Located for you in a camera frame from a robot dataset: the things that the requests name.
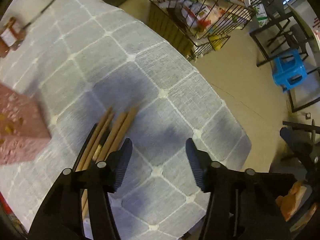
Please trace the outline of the black chair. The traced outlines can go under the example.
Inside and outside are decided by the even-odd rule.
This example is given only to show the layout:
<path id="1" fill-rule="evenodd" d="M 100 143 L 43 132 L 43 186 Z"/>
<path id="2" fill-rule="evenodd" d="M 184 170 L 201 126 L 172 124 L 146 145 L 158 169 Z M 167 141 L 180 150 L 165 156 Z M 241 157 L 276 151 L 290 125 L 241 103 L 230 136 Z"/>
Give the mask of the black chair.
<path id="1" fill-rule="evenodd" d="M 268 23 L 250 33 L 250 37 L 258 46 L 264 59 L 257 63 L 257 67 L 274 60 L 281 56 L 283 59 L 289 59 L 290 49 L 298 50 L 302 60 L 308 58 L 306 44 L 313 40 L 313 34 L 307 30 L 306 25 L 292 11 L 286 12 L 281 0 L 261 0 L 264 6 Z M 278 32 L 267 40 L 267 45 L 258 40 L 258 35 L 262 32 L 277 27 Z"/>

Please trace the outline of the labelled red spice jar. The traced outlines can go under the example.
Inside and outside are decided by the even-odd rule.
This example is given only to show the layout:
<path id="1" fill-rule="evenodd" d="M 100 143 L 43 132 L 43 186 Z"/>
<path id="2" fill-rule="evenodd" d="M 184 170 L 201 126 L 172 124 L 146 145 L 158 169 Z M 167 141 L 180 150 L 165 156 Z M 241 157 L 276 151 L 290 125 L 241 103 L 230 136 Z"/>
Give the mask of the labelled red spice jar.
<path id="1" fill-rule="evenodd" d="M 26 32 L 16 17 L 11 17 L 1 29 L 1 39 L 11 50 L 17 50 L 25 37 Z"/>

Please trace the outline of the pink perforated utensil holder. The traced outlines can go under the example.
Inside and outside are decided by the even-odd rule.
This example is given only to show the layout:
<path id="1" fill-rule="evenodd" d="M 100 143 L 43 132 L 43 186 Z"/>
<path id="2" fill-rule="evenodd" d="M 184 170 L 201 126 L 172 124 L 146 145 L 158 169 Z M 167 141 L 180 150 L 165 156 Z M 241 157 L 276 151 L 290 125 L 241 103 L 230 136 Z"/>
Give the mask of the pink perforated utensil holder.
<path id="1" fill-rule="evenodd" d="M 1 83 L 1 165 L 34 160 L 50 140 L 37 103 Z"/>

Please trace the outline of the grey checked tablecloth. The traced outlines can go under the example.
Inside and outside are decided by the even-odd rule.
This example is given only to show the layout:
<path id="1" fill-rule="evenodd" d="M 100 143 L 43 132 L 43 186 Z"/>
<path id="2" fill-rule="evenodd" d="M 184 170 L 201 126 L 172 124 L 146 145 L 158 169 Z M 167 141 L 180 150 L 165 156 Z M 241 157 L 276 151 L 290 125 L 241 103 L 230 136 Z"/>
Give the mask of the grey checked tablecloth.
<path id="1" fill-rule="evenodd" d="M 133 152 L 110 196 L 122 239 L 178 239 L 206 213 L 185 153 L 242 168 L 251 141 L 226 103 L 167 41 L 101 0 L 55 0 L 1 61 L 1 81 L 35 98 L 52 134 L 32 161 L 1 167 L 1 193 L 26 228 L 105 111 L 132 107 Z"/>

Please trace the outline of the black chopstick gold band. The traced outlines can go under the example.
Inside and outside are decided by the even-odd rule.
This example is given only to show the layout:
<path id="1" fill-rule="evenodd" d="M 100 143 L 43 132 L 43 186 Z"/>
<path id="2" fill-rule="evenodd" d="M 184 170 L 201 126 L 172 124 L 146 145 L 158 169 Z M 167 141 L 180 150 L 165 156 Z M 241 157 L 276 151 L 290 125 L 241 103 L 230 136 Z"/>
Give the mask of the black chopstick gold band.
<path id="1" fill-rule="evenodd" d="M 82 157 L 82 155 L 83 155 L 83 153 L 84 153 L 84 151 L 85 151 L 85 149 L 86 149 L 86 147 L 87 147 L 87 145 L 88 145 L 88 143 L 89 143 L 89 141 L 90 141 L 90 139 L 91 139 L 96 127 L 97 127 L 97 123 L 95 123 L 93 125 L 92 129 L 90 130 L 90 132 L 89 132 L 89 134 L 88 134 L 88 136 L 87 136 L 87 138 L 86 138 L 86 140 L 85 140 L 85 142 L 84 142 L 84 144 L 83 144 L 83 146 L 82 146 L 82 148 L 81 148 L 81 150 L 80 150 L 80 152 L 79 152 L 79 154 L 78 154 L 78 156 L 76 158 L 76 161 L 75 161 L 75 163 L 73 165 L 73 168 L 72 168 L 73 171 L 76 171 L 76 168 L 78 167 L 78 165 L 80 163 L 80 159 L 81 159 L 81 157 Z"/>

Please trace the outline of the wooden chopstick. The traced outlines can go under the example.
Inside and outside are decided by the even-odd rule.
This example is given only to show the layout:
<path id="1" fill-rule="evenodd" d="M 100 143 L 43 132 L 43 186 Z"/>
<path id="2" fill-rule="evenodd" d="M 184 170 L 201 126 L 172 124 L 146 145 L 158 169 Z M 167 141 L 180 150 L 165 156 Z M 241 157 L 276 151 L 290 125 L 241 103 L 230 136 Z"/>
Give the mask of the wooden chopstick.
<path id="1" fill-rule="evenodd" d="M 82 167 L 83 170 L 86 170 L 88 169 L 91 161 L 93 160 L 93 156 L 99 146 L 99 142 L 100 140 L 102 139 L 103 135 L 105 134 L 105 132 L 107 131 L 112 119 L 113 119 L 113 116 L 114 116 L 114 112 L 111 112 L 109 115 L 108 115 L 108 118 L 106 120 L 106 122 L 104 123 L 103 127 L 101 128 L 98 136 L 96 137 L 95 141 L 94 141 L 94 144 L 93 146 L 91 147 L 90 149 L 90 152 L 88 154 L 88 157 L 86 158 L 86 161 Z"/>
<path id="2" fill-rule="evenodd" d="M 118 134 L 118 131 L 120 130 L 126 116 L 127 116 L 127 112 L 121 112 L 118 115 L 117 119 L 115 120 L 115 122 L 112 126 L 111 132 L 108 135 L 107 140 L 104 143 L 104 145 L 98 155 L 97 163 L 100 161 L 104 161 L 107 158 L 108 154 L 110 153 L 110 149 L 112 147 L 112 144 L 113 144 L 113 142 Z"/>
<path id="3" fill-rule="evenodd" d="M 89 138 L 89 141 L 86 143 L 86 147 L 81 155 L 81 158 L 80 160 L 77 162 L 77 165 L 76 165 L 76 168 L 75 168 L 75 171 L 80 171 L 82 170 L 84 164 L 85 164 L 85 161 L 87 160 L 88 158 L 88 155 L 90 153 L 90 150 L 93 146 L 93 144 L 95 143 L 103 125 L 105 124 L 109 114 L 111 113 L 111 110 L 112 108 L 109 107 L 106 111 L 106 113 L 101 117 L 101 119 L 99 120 L 99 122 L 97 123 L 95 129 L 93 130 L 90 138 Z"/>
<path id="4" fill-rule="evenodd" d="M 130 128 L 132 122 L 134 121 L 137 112 L 138 112 L 137 107 L 133 107 L 129 110 L 124 122 L 122 123 L 122 125 L 121 125 L 121 127 L 120 127 L 108 153 L 107 153 L 107 157 L 109 156 L 110 153 L 115 152 L 119 148 L 119 145 L 122 142 L 122 140 L 124 139 L 127 130 Z"/>

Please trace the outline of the blue plastic stool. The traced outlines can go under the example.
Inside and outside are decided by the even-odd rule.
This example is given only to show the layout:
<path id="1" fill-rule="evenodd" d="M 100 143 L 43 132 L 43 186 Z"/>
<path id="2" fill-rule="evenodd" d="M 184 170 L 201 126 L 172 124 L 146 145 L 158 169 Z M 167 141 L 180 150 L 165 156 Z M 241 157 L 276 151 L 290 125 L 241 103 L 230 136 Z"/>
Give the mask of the blue plastic stool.
<path id="1" fill-rule="evenodd" d="M 289 55 L 291 59 L 288 61 L 276 57 L 272 70 L 274 83 L 282 88 L 283 93 L 302 83 L 308 75 L 298 50 L 290 50 Z"/>

